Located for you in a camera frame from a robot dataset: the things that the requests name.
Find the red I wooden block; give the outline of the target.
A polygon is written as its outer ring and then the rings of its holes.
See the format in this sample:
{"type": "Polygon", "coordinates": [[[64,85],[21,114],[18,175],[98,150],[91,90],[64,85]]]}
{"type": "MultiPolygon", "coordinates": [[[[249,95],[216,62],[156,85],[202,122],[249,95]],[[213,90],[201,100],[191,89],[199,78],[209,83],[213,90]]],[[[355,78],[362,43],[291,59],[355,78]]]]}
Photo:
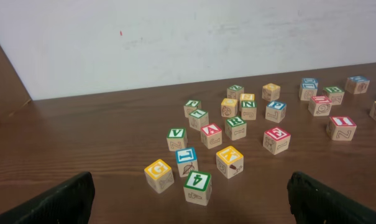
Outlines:
{"type": "Polygon", "coordinates": [[[330,116],[326,133],[333,141],[351,141],[357,125],[348,116],[330,116]]]}

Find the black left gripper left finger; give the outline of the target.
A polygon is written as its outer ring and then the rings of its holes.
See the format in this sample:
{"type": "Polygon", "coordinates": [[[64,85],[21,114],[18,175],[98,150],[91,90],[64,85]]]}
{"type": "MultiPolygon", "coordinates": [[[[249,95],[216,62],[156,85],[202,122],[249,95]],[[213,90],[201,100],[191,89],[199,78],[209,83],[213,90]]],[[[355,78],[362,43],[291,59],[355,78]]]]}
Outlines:
{"type": "Polygon", "coordinates": [[[90,172],[82,172],[0,214],[0,224],[87,224],[95,196],[90,172]]]}

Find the red A wooden block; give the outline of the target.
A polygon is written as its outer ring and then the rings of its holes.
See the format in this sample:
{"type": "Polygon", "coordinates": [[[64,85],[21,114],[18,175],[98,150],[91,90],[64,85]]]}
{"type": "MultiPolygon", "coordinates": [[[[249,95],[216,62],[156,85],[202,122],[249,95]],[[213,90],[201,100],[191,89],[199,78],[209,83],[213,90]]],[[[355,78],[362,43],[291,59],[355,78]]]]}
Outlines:
{"type": "Polygon", "coordinates": [[[220,146],[222,144],[222,129],[215,123],[201,128],[201,142],[208,148],[220,146]]]}

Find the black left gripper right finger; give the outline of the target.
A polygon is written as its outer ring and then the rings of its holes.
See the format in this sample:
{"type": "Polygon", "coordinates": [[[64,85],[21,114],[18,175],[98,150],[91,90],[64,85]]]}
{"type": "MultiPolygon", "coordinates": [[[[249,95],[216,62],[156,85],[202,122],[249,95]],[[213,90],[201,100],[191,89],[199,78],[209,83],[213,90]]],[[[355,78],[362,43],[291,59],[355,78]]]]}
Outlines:
{"type": "Polygon", "coordinates": [[[303,172],[287,184],[290,212],[296,223],[376,224],[376,212],[303,172]]]}

